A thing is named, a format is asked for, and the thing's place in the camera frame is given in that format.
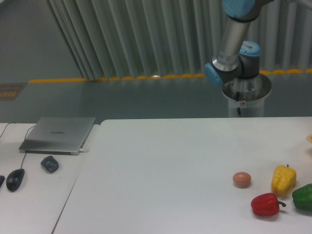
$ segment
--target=silver laptop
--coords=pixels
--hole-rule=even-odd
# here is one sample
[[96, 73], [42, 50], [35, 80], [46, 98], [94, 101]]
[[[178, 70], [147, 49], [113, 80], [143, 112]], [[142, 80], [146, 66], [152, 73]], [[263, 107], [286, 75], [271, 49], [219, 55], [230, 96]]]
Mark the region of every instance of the silver laptop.
[[19, 150], [23, 153], [78, 155], [94, 121], [93, 117], [42, 117]]

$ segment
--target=green bell pepper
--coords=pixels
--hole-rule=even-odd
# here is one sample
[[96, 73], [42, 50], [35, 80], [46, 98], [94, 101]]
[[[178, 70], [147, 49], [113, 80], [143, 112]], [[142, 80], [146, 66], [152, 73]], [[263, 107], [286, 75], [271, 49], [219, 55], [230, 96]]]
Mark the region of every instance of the green bell pepper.
[[296, 208], [312, 211], [312, 184], [307, 184], [293, 191], [292, 200]]

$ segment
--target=robotic arm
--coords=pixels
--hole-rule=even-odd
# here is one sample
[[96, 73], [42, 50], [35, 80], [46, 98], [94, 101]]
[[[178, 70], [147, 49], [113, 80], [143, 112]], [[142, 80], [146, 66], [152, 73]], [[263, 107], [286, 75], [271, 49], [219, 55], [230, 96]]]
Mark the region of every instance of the robotic arm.
[[273, 0], [223, 0], [223, 9], [229, 16], [218, 55], [206, 64], [205, 73], [215, 86], [221, 86], [236, 77], [252, 78], [259, 73], [260, 47], [244, 42], [250, 23], [265, 4]]
[[[223, 0], [228, 23], [219, 53], [205, 65], [205, 74], [215, 86], [222, 86], [228, 98], [229, 117], [262, 117], [264, 99], [272, 89], [271, 81], [259, 74], [260, 46], [244, 41], [250, 23], [261, 8], [274, 0]], [[312, 0], [296, 1], [312, 9]]]

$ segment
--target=red bell pepper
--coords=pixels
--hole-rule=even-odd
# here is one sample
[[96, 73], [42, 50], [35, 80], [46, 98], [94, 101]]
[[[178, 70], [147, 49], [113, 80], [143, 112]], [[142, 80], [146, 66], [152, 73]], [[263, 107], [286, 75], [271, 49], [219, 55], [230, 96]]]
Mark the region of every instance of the red bell pepper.
[[251, 202], [253, 213], [258, 216], [273, 216], [277, 214], [279, 205], [286, 206], [284, 202], [278, 201], [277, 196], [273, 193], [259, 195]]

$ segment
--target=egg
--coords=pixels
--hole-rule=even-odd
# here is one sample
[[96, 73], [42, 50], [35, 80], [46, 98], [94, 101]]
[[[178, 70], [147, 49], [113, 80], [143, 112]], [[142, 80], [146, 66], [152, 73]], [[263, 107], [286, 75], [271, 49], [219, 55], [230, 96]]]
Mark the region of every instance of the egg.
[[237, 172], [233, 176], [235, 185], [239, 188], [247, 188], [250, 185], [252, 177], [247, 172]]

